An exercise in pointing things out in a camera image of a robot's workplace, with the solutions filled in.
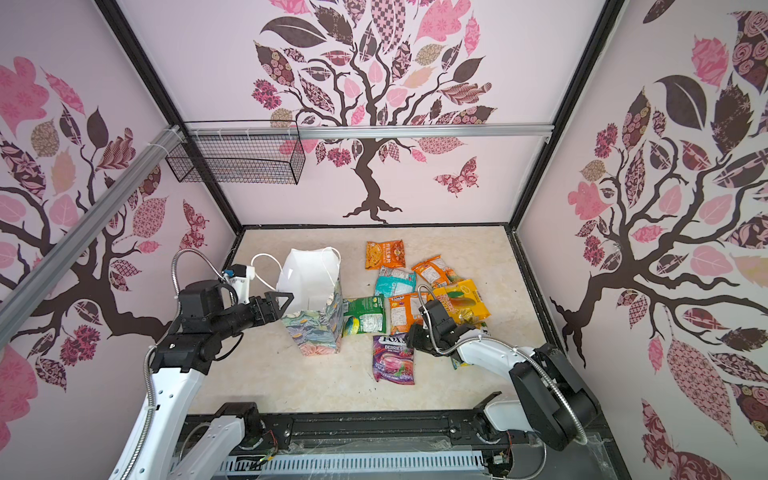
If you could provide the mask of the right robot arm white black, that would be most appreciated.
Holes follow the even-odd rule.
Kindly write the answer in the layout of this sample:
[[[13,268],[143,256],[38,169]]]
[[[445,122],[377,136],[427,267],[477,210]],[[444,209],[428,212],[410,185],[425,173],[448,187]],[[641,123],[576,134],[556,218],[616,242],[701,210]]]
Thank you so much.
[[[425,285],[417,288],[417,300],[422,324],[407,333],[410,348],[481,367],[514,387],[513,399],[496,393],[475,407],[482,441],[493,443],[503,433],[521,432],[556,451],[573,442],[588,443],[586,427],[601,407],[560,349],[549,343],[538,348],[512,345],[472,324],[458,324]]]

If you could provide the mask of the purple Fox's candy bag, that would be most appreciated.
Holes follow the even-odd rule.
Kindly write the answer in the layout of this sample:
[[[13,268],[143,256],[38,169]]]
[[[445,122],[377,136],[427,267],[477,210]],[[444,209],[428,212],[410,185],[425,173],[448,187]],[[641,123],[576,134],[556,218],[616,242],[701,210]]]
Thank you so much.
[[[414,378],[414,350],[405,333],[373,337],[372,372],[375,381],[411,386]]]

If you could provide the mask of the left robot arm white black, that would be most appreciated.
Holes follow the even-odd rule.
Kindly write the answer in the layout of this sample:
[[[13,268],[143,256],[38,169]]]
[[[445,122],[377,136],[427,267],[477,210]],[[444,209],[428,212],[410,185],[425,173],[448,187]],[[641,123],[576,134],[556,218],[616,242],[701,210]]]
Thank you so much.
[[[252,268],[235,265],[176,290],[177,312],[143,361],[145,400],[113,479],[211,479],[242,441],[266,431],[253,402],[224,404],[189,451],[178,447],[191,404],[211,366],[226,359],[224,341],[280,320],[294,296],[252,296]]]

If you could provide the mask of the patterned paper gift bag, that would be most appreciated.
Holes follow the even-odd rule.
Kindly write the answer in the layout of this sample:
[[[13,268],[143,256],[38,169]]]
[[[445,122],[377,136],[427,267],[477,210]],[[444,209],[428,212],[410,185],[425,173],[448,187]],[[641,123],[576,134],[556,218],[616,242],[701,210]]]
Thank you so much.
[[[341,349],[341,263],[340,252],[331,246],[293,249],[277,263],[277,281],[261,281],[270,291],[293,295],[281,322],[304,356],[332,355]]]

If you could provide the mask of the green Fox's candy bag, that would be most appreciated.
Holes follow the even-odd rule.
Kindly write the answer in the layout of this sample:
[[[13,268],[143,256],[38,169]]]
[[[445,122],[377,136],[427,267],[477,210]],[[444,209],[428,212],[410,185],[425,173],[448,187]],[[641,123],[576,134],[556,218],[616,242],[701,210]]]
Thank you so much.
[[[450,356],[451,364],[454,370],[459,369],[460,367],[468,366],[468,363],[462,360],[462,358],[458,355],[457,352],[454,352]]]

